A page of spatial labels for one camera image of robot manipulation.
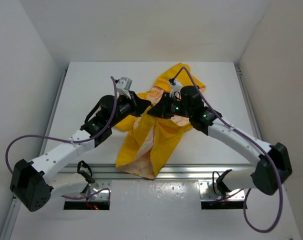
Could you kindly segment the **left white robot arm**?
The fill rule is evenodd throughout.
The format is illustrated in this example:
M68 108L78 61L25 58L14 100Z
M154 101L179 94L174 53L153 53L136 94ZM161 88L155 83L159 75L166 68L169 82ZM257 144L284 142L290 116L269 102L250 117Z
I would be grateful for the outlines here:
M50 180L62 168L103 143L112 134L112 127L127 116L139 117L149 106L151 102L134 91L119 97L103 96L68 140L39 157L21 159L14 165L10 190L30 212L39 210L54 189Z

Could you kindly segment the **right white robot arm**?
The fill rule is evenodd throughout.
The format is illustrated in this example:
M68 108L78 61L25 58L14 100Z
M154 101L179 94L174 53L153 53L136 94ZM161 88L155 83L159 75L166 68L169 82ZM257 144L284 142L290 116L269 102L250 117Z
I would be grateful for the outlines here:
M161 119L188 118L195 130L226 144L251 163L252 167L246 170L228 169L222 173L212 183L217 195L254 188L272 196L293 172L288 150L282 143L272 145L232 127L219 112L205 105L194 86L183 87L180 98L164 93L147 113Z

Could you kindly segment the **yellow jacket with patterned lining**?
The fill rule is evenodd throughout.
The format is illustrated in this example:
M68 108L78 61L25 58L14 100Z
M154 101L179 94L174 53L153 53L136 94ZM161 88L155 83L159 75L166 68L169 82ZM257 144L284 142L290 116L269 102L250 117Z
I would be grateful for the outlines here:
M189 65L178 63L158 76L151 90L138 93L138 97L149 100L152 105L157 104L163 93L171 91L168 80L173 78L182 67L186 67L191 73ZM115 127L121 132L127 132L118 152L115 167L151 164L155 175L170 159L183 135L192 129L186 117L175 115L170 119L155 118L148 115L147 110L141 117L129 115Z

